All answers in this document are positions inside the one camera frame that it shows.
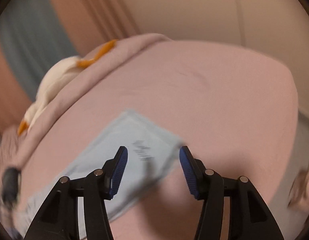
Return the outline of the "person's right hand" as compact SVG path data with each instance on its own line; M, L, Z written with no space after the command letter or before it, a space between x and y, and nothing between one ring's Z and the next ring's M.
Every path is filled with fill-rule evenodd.
M301 170L293 181L289 192L288 207L309 213L309 168Z

